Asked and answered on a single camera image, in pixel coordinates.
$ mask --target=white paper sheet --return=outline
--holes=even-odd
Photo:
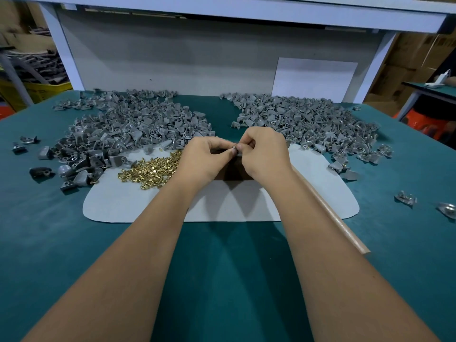
[[[309,180],[318,193],[341,218],[349,218],[359,211],[359,205],[345,182],[327,168],[325,157],[313,150],[302,150],[292,144],[289,149],[292,164]],[[127,155],[130,160],[144,157],[167,156],[158,148],[147,156],[143,150]],[[131,223],[158,193],[157,188],[140,189],[140,184],[121,182],[117,173],[121,168],[108,168],[94,185],[83,204],[83,214],[94,221]],[[205,187],[194,199],[186,222],[245,222],[280,221],[279,213],[264,188],[256,181],[216,180]]]
[[[279,57],[272,96],[326,98],[342,102],[357,62]]]

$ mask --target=hand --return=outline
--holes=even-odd
[[[184,185],[190,185],[196,194],[214,180],[225,164],[237,154],[237,150],[233,149],[235,145],[219,137],[194,137],[185,146],[172,179],[179,178]],[[211,149],[227,150],[213,155]]]
[[[270,127],[249,127],[236,148],[247,174],[266,189],[293,172],[285,138]]]

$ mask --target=teal table mat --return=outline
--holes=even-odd
[[[33,181],[37,152],[53,145],[74,119],[95,111],[54,111],[66,91],[0,121],[0,336],[19,341],[51,305],[128,227],[82,214],[89,188],[64,195],[61,179]],[[208,115],[220,137],[238,110],[218,97],[177,96]],[[360,212],[345,220],[372,253],[366,258],[443,341],[456,335],[456,225],[438,202],[456,202],[456,152],[397,120],[362,105],[357,117],[381,125],[379,143],[394,157],[378,166],[353,157],[358,181],[348,183]],[[37,135],[39,145],[14,155],[12,142]],[[405,190],[413,208],[394,201]],[[185,223],[171,261],[152,341],[312,341],[281,223]]]
[[[456,87],[443,85],[437,88],[429,88],[425,83],[404,82],[404,85],[413,87],[415,89],[431,93],[436,96],[442,96],[450,99],[456,99]]]

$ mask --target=pile of brass rivets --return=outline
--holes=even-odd
[[[117,176],[122,182],[137,182],[142,190],[151,187],[162,187],[176,171],[182,151],[173,151],[170,157],[157,157],[146,161],[142,158],[136,165],[129,169],[122,169]]]

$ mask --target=forearm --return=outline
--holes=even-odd
[[[315,341],[438,340],[295,173],[267,190],[284,225]]]
[[[194,193],[171,179],[24,341],[149,341]]]

